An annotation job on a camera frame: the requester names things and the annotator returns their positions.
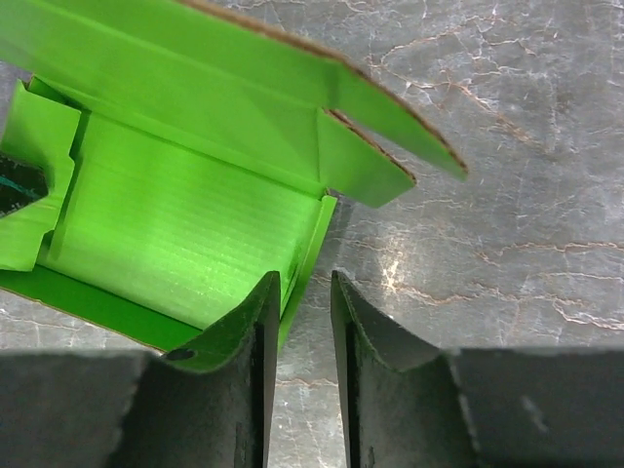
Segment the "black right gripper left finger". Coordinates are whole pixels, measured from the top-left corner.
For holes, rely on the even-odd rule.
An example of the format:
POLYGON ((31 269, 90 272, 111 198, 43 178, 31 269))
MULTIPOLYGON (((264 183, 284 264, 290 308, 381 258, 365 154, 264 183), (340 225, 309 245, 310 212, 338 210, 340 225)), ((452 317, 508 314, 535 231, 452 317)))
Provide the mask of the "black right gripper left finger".
POLYGON ((4 351, 5 467, 263 467, 280 276, 177 348, 4 351))

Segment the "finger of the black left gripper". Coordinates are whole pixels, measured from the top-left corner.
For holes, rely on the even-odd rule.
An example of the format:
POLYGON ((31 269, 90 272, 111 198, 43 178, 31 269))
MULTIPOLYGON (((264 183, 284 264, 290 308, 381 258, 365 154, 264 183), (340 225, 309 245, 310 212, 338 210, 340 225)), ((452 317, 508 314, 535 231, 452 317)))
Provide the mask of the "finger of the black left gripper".
POLYGON ((42 168, 1 154, 1 216, 23 209, 48 194, 42 168))

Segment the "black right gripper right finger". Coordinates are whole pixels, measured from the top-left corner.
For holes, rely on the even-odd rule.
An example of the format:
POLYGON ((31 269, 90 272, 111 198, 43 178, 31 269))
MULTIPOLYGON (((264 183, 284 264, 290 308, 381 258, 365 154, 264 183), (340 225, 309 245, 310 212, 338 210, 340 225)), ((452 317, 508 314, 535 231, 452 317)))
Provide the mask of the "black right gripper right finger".
POLYGON ((619 347, 440 348, 331 277, 351 467, 619 467, 619 347))

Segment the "green paper box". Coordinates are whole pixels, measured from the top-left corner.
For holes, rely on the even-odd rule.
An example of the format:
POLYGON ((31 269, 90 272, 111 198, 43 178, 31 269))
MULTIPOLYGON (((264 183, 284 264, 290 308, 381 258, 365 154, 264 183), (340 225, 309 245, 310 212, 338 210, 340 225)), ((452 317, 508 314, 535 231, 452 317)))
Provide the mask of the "green paper box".
POLYGON ((338 195, 456 177, 438 131, 342 55, 200 1, 5 1, 1 153, 49 194, 1 216, 1 287, 169 350, 280 276, 286 335, 338 195))

